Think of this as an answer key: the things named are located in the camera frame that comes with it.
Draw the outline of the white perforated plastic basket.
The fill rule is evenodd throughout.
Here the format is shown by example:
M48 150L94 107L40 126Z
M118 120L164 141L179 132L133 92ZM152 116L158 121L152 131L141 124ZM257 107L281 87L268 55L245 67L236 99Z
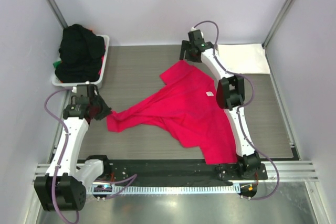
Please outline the white perforated plastic basket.
M102 66L99 71L99 78L95 82L90 82L94 85L96 85L99 89L102 87L103 83L103 76L106 68L106 62L107 62L107 57L108 57L108 51L109 51L109 43L110 43L110 37L108 35L98 35L104 39L104 44L105 44L105 53L102 56ZM51 84L56 86L56 87L63 87L63 88L68 88L68 87L74 87L77 85L82 85L86 84L85 82L72 82L72 83L63 83L61 82L56 75L53 73L51 77Z

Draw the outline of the red t shirt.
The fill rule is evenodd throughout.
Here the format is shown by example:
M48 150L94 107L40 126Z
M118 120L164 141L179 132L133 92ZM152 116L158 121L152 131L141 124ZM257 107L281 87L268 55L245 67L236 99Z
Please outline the red t shirt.
M164 87L140 103L107 116L107 129L122 132L140 124L158 126L185 148L198 147L206 164L237 162L229 119L217 105L214 80L185 61L160 75Z

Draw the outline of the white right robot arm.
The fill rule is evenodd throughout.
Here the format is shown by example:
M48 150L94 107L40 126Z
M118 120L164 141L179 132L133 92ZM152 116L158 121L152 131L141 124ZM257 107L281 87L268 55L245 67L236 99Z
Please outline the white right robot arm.
M261 160L254 148L247 126L244 101L245 80L225 68L218 50L204 40L203 33L196 28L188 32L188 40L182 41L180 59L205 64L216 77L216 101L228 116L236 144L236 171L241 179L257 178L261 171Z

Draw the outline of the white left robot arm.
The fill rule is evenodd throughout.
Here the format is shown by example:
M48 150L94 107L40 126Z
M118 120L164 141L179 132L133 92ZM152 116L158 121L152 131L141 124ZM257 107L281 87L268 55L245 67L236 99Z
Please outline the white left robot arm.
M112 110L93 83L76 85L72 92L62 117L54 116L62 126L54 157L45 174L34 181L35 192L45 211L80 211L92 183L96 179L105 182L112 174L106 155L88 156L83 167L77 166L82 141L91 121L103 120Z

